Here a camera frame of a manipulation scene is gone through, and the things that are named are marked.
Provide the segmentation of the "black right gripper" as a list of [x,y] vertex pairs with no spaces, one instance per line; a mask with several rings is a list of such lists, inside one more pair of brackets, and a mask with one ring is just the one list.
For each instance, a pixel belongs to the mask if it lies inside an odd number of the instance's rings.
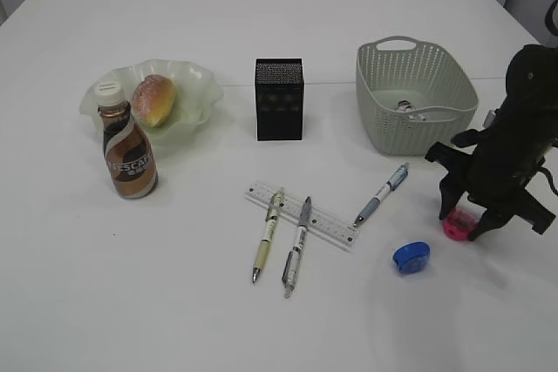
[[545,154],[556,136],[544,135],[540,130],[499,133],[468,130],[463,134],[476,141],[473,153],[437,142],[425,156],[447,170],[439,182],[439,220],[445,220],[466,194],[472,203],[486,209],[468,234],[469,241],[502,228],[514,216],[529,223],[536,233],[544,234],[555,214],[528,192],[527,184],[536,173],[547,171]]

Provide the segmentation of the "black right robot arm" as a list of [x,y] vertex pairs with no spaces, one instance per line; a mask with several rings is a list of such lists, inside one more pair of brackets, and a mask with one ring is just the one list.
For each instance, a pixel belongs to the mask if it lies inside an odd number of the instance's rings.
[[538,234],[555,220],[527,191],[527,184],[538,172],[552,177],[544,162],[557,145],[557,50],[524,46],[507,67],[506,93],[486,128],[460,132],[450,145],[437,142],[425,155],[447,170],[439,182],[441,220],[463,195],[484,207],[467,235],[470,241],[505,226],[514,216]]

